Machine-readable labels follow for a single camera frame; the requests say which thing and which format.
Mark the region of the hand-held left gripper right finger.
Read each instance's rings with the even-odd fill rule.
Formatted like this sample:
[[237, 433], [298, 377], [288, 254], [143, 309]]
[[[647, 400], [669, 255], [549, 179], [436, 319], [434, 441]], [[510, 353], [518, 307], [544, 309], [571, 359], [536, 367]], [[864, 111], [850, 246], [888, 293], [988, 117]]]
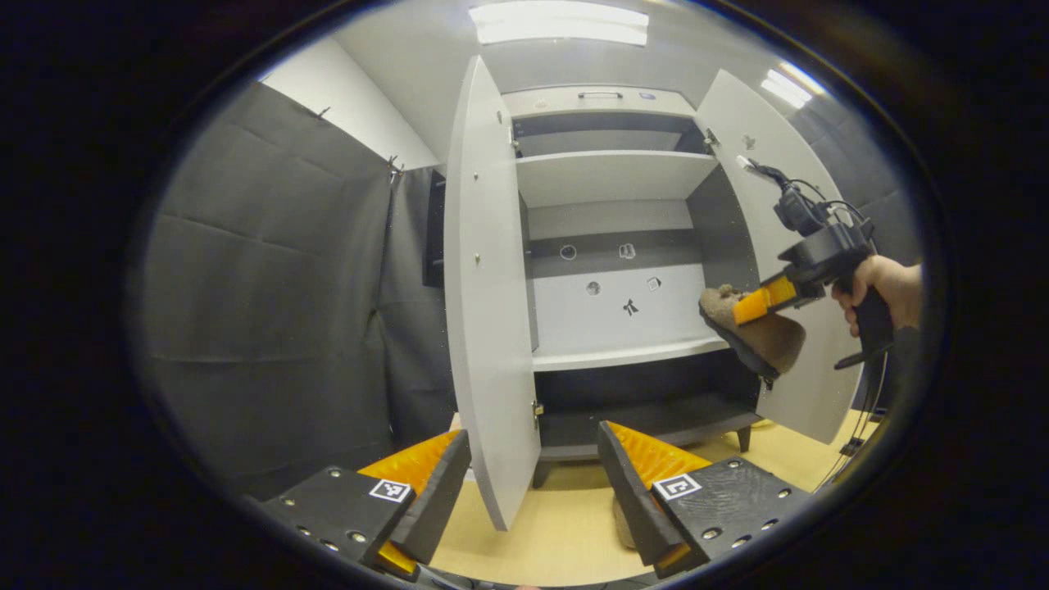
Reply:
[[597, 444], [633, 548], [660, 580], [770, 538], [810, 501], [741, 456], [711, 462], [607, 420]]

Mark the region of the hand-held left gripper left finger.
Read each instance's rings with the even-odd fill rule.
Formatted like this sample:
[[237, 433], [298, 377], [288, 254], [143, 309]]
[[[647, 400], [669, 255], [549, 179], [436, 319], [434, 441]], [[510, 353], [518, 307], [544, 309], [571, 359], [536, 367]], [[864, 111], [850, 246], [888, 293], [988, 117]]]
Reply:
[[359, 470], [323, 467], [259, 507], [348, 563], [415, 580], [438, 549], [470, 461], [468, 433], [454, 429]]

